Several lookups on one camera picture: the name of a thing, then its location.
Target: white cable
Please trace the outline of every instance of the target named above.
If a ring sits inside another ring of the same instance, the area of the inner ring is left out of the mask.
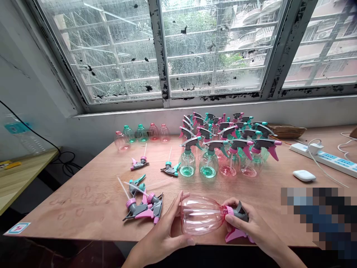
[[[351,133],[351,132],[341,132],[340,134],[341,134],[342,136],[344,136],[344,137],[346,137],[346,138],[350,138],[351,140],[348,141],[348,142],[346,142],[346,143],[342,143],[342,144],[340,144],[339,146],[337,146],[337,149],[338,149],[339,151],[341,151],[341,152],[344,153],[344,157],[345,157],[348,161],[351,161],[351,160],[348,159],[348,157],[347,157],[347,155],[349,154],[349,152],[341,150],[340,146],[341,146],[341,145],[346,145],[346,144],[350,143],[351,141],[357,141],[357,139],[355,139],[355,138],[352,138],[352,137],[350,137],[350,136],[344,135],[344,134],[350,134],[350,133]]]
[[[309,150],[309,146],[310,146],[310,144],[311,144],[314,140],[319,140],[320,142],[318,143],[318,145],[321,145],[321,140],[320,140],[320,139],[313,139],[312,141],[310,141],[310,142],[308,143],[308,152],[309,152],[309,154],[310,154],[312,160],[315,161],[316,165],[317,165],[327,176],[329,176],[331,179],[333,179],[335,182],[341,184],[342,186],[344,186],[344,187],[346,187],[346,188],[349,188],[347,185],[344,185],[342,182],[339,182],[339,181],[336,180],[335,178],[333,178],[333,177],[331,177],[330,175],[328,175],[328,174],[322,169],[322,167],[319,165],[319,163],[315,160],[315,158],[313,157],[312,153],[311,153],[310,150]]]

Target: charger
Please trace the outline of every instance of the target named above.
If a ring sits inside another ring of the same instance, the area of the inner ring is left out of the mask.
[[[323,147],[324,146],[321,144],[321,141],[319,141],[318,143],[311,143],[308,147],[308,150],[312,155],[317,155],[318,152],[323,149]]]

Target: sticker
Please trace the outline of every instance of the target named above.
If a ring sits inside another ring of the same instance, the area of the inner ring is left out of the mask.
[[[9,231],[5,234],[18,234],[25,230],[31,223],[18,223],[14,227],[12,227]]]

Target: wooden table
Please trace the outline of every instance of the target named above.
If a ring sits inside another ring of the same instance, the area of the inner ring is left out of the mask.
[[[340,132],[351,131],[353,126],[328,127],[307,130],[302,141],[321,138],[324,151],[343,157],[337,150],[337,145],[349,139],[340,135]],[[138,241],[153,227],[152,220],[140,219],[122,222],[127,214],[125,203],[127,198],[118,183],[117,176],[123,181],[138,179],[144,173],[146,185],[167,179],[168,176],[160,172],[165,167],[170,147],[172,153],[170,161],[173,165],[178,162],[181,148],[178,147],[178,136],[171,141],[148,142],[146,157],[150,163],[142,169],[130,171],[131,157],[139,160],[145,144],[134,143],[128,152],[118,153],[114,143],[109,145],[89,164],[68,180],[60,189],[47,198],[42,204],[29,213],[22,222],[31,222],[19,236],[45,237],[63,239],[88,240],[120,240]],[[350,143],[346,147],[350,159],[357,161],[357,143]],[[181,189],[185,192],[202,194],[218,202],[229,197],[237,197],[253,205],[279,237],[289,246],[316,246],[312,234],[306,232],[306,226],[300,224],[292,216],[282,215],[281,187],[339,187],[330,178],[326,177],[317,165],[309,158],[289,150],[289,145],[278,146],[277,154],[280,161],[269,157],[266,167],[257,178],[224,178],[218,175],[214,180],[201,178],[196,174],[190,178],[179,175],[178,178],[153,186],[157,194],[164,192],[163,213],[167,211],[171,202]],[[339,171],[322,165],[331,176],[338,178],[342,183],[357,187],[357,179]],[[303,183],[296,179],[294,170],[306,169],[313,173],[317,180],[314,183]],[[172,234],[181,232],[179,218],[174,221]],[[199,244],[226,245],[224,237],[227,234],[224,226],[218,230],[195,237]],[[247,239],[236,239],[235,244],[250,244]]]
[[[39,156],[13,159],[13,162],[20,161],[22,164],[0,172],[0,215],[39,176],[40,172],[57,154],[57,150],[51,150]]]

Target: electrical outlet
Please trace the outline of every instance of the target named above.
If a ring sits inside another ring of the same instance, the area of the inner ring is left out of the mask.
[[[296,143],[296,144],[291,145],[290,150],[297,152],[299,154],[302,154],[303,156],[306,156],[308,158],[311,158],[311,156],[308,152],[308,148],[306,147],[306,145],[303,145],[301,143]],[[319,151],[319,153],[314,156],[314,159],[317,162],[320,162],[326,166],[329,166],[331,168],[334,168],[338,171],[341,171],[341,172],[346,173],[352,177],[357,178],[357,164],[356,163],[347,161],[345,159],[339,158],[332,154],[325,153],[323,151]]]

